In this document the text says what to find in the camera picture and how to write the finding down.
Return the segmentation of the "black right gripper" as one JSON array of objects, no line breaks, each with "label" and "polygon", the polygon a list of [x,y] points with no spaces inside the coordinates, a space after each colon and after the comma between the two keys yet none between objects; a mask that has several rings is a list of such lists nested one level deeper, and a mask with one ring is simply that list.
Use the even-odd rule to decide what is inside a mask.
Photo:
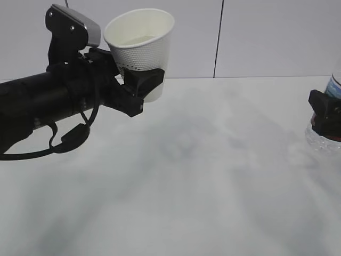
[{"label": "black right gripper", "polygon": [[340,141],[340,105],[336,105],[336,98],[312,90],[308,102],[314,111],[312,129],[322,137]]}]

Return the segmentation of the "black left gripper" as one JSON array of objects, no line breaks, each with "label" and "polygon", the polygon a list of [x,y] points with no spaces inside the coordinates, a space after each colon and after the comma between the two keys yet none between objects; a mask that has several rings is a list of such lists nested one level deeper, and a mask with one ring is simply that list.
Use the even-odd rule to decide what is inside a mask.
[{"label": "black left gripper", "polygon": [[110,51],[91,47],[72,63],[67,81],[76,110],[104,105],[129,117],[143,112],[143,100],[158,100],[164,88],[165,71],[124,69],[124,85],[116,76],[120,71]]}]

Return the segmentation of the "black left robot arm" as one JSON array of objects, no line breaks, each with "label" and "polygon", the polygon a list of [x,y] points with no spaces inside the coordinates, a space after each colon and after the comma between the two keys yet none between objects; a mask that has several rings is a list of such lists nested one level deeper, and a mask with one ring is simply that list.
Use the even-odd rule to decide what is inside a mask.
[{"label": "black left robot arm", "polygon": [[[129,117],[143,111],[146,96],[164,80],[161,68],[125,69],[123,83],[111,53],[91,48],[72,63],[57,63],[38,75],[1,84],[1,160],[19,161],[63,154],[80,147],[89,137],[100,106]],[[90,116],[84,116],[91,110]],[[59,144],[31,153],[9,154],[16,143],[41,127],[57,133],[57,122],[82,115],[83,121],[61,137]]]}]

